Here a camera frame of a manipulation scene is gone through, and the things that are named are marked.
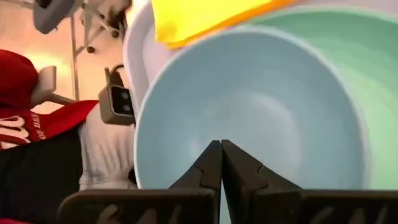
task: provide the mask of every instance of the person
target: person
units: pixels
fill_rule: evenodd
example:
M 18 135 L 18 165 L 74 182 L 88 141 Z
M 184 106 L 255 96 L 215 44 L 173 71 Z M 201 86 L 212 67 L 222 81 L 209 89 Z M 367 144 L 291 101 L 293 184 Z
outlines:
M 79 190 L 136 188 L 134 126 L 103 123 L 95 100 L 35 113 L 32 62 L 0 50 L 0 68 L 0 223 L 54 223 Z

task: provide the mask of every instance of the yellow object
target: yellow object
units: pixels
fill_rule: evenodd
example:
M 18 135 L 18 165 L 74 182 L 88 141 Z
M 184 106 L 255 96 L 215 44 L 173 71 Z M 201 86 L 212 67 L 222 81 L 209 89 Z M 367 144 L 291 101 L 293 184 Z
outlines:
M 169 47 L 182 47 L 204 34 L 296 1 L 152 0 L 156 41 Z

